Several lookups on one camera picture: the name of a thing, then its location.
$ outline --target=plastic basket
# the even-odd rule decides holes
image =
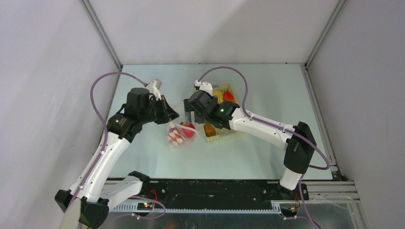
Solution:
[[[237,104],[240,105],[240,103],[239,103],[237,97],[236,97],[235,94],[234,94],[234,91],[232,90],[232,86],[231,86],[229,83],[223,83],[223,84],[213,85],[213,90],[214,90],[214,91],[215,91],[215,90],[219,90],[219,91],[221,91],[222,93],[224,93],[225,91],[229,91],[229,92],[232,94],[232,96],[234,97],[235,103],[237,103]],[[216,141],[220,141],[220,140],[225,140],[225,139],[228,139],[228,138],[231,138],[231,137],[236,137],[236,136],[239,136],[239,135],[242,135],[242,134],[243,134],[243,132],[241,132],[241,131],[228,130],[228,129],[225,129],[225,128],[223,128],[223,129],[218,129],[218,128],[215,128],[215,127],[214,127],[214,129],[215,129],[215,131],[216,131],[216,135],[215,135],[215,136],[207,137],[207,136],[205,135],[205,133],[204,133],[205,139],[206,139],[206,141],[207,141],[208,143],[210,143],[210,142],[216,142]]]

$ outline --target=red wire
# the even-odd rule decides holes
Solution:
[[[294,195],[294,207],[297,207],[297,195]]]
[[[299,208],[299,207],[301,207],[301,203],[300,203],[300,201],[299,201],[299,197],[298,197],[298,195],[297,194],[295,194],[295,197],[294,197],[297,201],[298,201],[298,203],[299,203],[299,205],[298,205],[298,207],[297,208]]]
[[[150,192],[153,192],[155,194],[155,200],[158,201],[158,194],[156,194],[156,191],[152,189]]]

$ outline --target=white wall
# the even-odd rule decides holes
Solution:
[[[77,179],[101,135],[91,83],[112,70],[80,1],[1,2],[0,228],[58,227],[53,198]],[[103,114],[114,82],[97,88]]]
[[[123,64],[305,62],[338,0],[92,0]]]
[[[405,1],[348,1],[310,68],[372,229],[405,224]]]

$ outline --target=red fruit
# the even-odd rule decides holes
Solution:
[[[223,95],[224,100],[234,103],[235,99],[229,91],[224,92]]]
[[[185,123],[180,123],[180,124],[182,126],[193,128],[195,130],[195,126],[193,124],[185,124]],[[194,131],[192,131],[192,130],[182,129],[182,131],[186,138],[192,138],[194,136]]]

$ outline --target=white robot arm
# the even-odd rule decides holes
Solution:
[[[315,145],[308,125],[302,122],[299,122],[298,125],[276,122],[243,110],[238,104],[229,101],[218,104],[217,98],[212,96],[213,87],[210,83],[196,81],[194,86],[198,91],[185,101],[186,112],[194,111],[196,122],[208,122],[220,129],[246,132],[284,150],[286,168],[280,179],[280,185],[288,190],[294,190],[299,179],[308,169],[314,149],[285,130],[295,130]]]
[[[69,190],[59,190],[56,194],[55,200],[62,211],[65,212],[76,198],[81,199],[79,222],[95,229],[101,226],[110,209],[142,192],[142,184],[149,177],[136,171],[115,185],[102,188],[118,158],[144,124],[164,124],[179,117],[160,94],[160,85],[160,80],[153,80],[146,88],[131,89],[127,103],[108,120],[106,145],[98,146],[87,167]]]

